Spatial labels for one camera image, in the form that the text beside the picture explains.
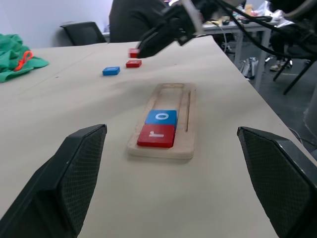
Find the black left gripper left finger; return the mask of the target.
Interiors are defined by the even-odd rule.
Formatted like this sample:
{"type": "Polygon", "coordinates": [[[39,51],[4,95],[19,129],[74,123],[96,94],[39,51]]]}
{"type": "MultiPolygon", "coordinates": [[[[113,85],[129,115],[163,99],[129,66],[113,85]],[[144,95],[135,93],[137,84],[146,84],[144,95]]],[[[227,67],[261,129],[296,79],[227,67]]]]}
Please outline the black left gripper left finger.
{"type": "Polygon", "coordinates": [[[105,124],[67,136],[0,219],[0,238],[77,238],[97,184],[105,124]]]}

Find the blue letter block o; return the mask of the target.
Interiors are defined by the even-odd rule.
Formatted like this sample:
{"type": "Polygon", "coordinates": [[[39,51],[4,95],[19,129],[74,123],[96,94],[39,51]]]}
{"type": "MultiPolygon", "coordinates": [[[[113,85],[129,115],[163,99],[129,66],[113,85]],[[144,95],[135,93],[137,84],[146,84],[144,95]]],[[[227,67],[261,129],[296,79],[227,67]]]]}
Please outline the blue letter block o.
{"type": "Polygon", "coordinates": [[[145,124],[172,125],[174,129],[177,127],[177,111],[176,110],[150,110],[145,124]]]}

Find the white office desk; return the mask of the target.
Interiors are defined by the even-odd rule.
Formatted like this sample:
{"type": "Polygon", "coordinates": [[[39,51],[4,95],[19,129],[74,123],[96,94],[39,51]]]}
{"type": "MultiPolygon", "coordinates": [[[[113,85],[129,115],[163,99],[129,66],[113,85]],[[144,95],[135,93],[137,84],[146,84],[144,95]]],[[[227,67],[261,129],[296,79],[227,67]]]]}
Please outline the white office desk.
{"type": "MultiPolygon", "coordinates": [[[[265,28],[264,26],[261,26],[257,23],[251,22],[246,25],[243,25],[244,29],[248,33],[252,33],[251,36],[255,36],[256,32],[262,32],[262,41],[261,45],[264,47],[268,47],[269,44],[269,38],[271,35],[271,30],[265,28]]],[[[214,35],[214,34],[236,34],[236,47],[235,47],[235,55],[234,55],[234,64],[238,67],[239,63],[242,61],[243,57],[243,40],[247,37],[243,32],[241,32],[238,28],[238,26],[230,22],[228,25],[222,25],[221,22],[216,25],[215,23],[211,24],[204,24],[203,29],[205,31],[206,35],[214,35]]],[[[262,51],[260,52],[259,56],[256,58],[258,59],[258,64],[255,67],[255,78],[253,79],[253,87],[259,91],[261,80],[262,80],[262,74],[264,72],[264,62],[265,58],[267,56],[267,52],[262,51]]]]}

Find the red letter block r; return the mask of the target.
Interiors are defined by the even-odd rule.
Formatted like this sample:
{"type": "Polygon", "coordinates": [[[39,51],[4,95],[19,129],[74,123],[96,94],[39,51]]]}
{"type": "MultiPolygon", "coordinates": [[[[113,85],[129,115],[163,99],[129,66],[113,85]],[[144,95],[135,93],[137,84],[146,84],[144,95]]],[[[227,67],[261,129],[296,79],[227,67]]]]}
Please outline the red letter block r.
{"type": "Polygon", "coordinates": [[[145,124],[137,139],[143,147],[171,148],[174,144],[175,126],[165,124],[145,124]]]}

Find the green cloth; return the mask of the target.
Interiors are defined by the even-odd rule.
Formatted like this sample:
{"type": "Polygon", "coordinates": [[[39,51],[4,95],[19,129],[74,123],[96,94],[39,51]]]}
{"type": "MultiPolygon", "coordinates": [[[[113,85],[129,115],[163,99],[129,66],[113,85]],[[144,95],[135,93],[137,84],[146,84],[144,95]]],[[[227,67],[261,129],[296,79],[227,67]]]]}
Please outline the green cloth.
{"type": "Polygon", "coordinates": [[[49,65],[46,60],[35,56],[33,53],[33,57],[24,64],[20,71],[14,71],[25,51],[31,50],[24,45],[19,35],[0,34],[0,83],[49,65]]]}

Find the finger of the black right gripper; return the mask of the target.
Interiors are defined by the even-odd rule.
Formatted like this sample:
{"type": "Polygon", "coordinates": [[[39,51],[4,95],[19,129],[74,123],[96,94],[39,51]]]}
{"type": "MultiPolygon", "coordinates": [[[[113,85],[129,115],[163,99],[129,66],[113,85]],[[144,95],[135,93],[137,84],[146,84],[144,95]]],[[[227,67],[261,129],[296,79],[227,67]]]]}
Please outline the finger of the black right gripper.
{"type": "Polygon", "coordinates": [[[170,44],[170,26],[167,21],[164,21],[143,35],[139,46],[168,46],[170,44]]]}
{"type": "MultiPolygon", "coordinates": [[[[171,44],[175,41],[175,33],[173,30],[170,29],[170,35],[171,35],[171,44]]],[[[137,49],[139,49],[139,59],[145,59],[152,57],[165,49],[167,46],[137,46],[137,49]]]]}

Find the seated person in black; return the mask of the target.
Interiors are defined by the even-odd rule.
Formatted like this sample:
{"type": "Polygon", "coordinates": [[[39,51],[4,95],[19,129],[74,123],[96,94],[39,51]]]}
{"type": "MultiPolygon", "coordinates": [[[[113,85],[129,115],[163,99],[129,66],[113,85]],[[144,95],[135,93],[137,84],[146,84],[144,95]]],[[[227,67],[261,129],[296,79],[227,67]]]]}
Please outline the seated person in black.
{"type": "Polygon", "coordinates": [[[277,27],[270,46],[277,53],[270,71],[279,71],[287,58],[317,57],[317,0],[267,0],[277,27]]]}

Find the wooden letter tray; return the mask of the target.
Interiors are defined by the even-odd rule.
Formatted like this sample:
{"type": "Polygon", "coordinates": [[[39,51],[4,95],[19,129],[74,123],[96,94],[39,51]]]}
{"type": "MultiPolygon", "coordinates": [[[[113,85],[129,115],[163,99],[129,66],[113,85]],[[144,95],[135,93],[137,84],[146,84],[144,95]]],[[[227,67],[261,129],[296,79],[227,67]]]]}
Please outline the wooden letter tray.
{"type": "Polygon", "coordinates": [[[127,143],[130,155],[162,159],[193,158],[196,138],[196,87],[190,83],[159,84],[147,102],[135,131],[127,143]],[[143,147],[137,139],[150,110],[176,110],[177,127],[171,148],[143,147]]]}

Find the person in dark top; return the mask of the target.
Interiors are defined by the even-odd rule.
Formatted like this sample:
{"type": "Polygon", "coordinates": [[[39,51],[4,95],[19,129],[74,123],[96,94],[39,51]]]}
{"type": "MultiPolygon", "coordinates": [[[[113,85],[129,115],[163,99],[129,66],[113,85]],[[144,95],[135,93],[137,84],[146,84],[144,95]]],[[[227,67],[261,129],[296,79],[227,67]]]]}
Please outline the person in dark top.
{"type": "Polygon", "coordinates": [[[139,41],[161,22],[165,8],[163,0],[113,0],[109,14],[110,42],[139,41]]]}

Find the black mesh office chair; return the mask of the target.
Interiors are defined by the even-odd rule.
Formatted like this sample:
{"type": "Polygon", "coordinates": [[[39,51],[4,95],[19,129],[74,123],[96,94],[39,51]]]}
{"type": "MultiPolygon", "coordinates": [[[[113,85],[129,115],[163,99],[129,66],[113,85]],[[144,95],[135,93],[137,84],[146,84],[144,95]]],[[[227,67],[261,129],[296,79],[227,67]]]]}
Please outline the black mesh office chair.
{"type": "Polygon", "coordinates": [[[66,32],[73,46],[106,43],[106,39],[95,22],[72,23],[60,27],[66,32]]]}

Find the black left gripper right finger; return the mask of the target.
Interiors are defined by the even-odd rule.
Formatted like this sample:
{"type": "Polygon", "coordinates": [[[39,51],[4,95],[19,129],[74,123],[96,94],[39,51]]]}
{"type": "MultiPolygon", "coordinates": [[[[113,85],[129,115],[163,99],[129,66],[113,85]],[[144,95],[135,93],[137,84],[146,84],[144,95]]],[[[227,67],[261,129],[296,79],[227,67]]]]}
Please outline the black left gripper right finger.
{"type": "Polygon", "coordinates": [[[239,127],[248,173],[279,238],[317,238],[317,166],[289,139],[239,127]]]}

